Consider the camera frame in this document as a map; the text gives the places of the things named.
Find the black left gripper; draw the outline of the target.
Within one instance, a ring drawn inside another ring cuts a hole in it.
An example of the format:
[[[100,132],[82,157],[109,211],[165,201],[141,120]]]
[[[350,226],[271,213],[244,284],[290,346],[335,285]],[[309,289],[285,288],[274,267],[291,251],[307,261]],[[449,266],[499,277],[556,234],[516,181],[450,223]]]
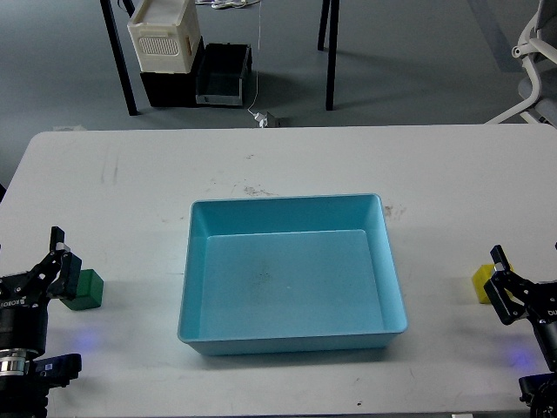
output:
[[[43,354],[50,299],[74,300],[82,260],[64,243],[64,231],[53,226],[50,251],[29,272],[1,278],[1,349]]]

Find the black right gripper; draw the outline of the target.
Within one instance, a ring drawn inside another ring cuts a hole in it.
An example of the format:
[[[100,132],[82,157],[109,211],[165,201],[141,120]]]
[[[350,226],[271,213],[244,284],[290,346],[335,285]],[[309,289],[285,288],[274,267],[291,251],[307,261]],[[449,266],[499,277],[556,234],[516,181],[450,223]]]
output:
[[[501,245],[490,251],[494,273],[484,290],[500,321],[508,326],[529,313],[536,320],[556,322],[556,282],[534,283],[515,273]]]

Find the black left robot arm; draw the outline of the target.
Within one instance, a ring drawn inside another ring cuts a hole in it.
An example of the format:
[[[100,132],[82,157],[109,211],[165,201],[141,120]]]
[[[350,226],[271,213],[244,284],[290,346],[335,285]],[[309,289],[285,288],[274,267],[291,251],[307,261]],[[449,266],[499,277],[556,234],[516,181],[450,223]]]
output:
[[[48,394],[64,388],[82,370],[80,354],[41,359],[45,353],[48,304],[77,296],[82,260],[53,226],[50,249],[28,272],[1,278],[1,416],[45,417]]]

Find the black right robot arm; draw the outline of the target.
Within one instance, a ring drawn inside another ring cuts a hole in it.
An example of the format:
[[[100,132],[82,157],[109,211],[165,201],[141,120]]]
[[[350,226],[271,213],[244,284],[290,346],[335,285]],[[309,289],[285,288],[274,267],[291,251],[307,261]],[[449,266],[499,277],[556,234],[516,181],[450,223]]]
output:
[[[484,290],[500,321],[528,319],[551,372],[556,371],[556,281],[534,283],[515,273],[501,245],[490,251],[495,271]]]

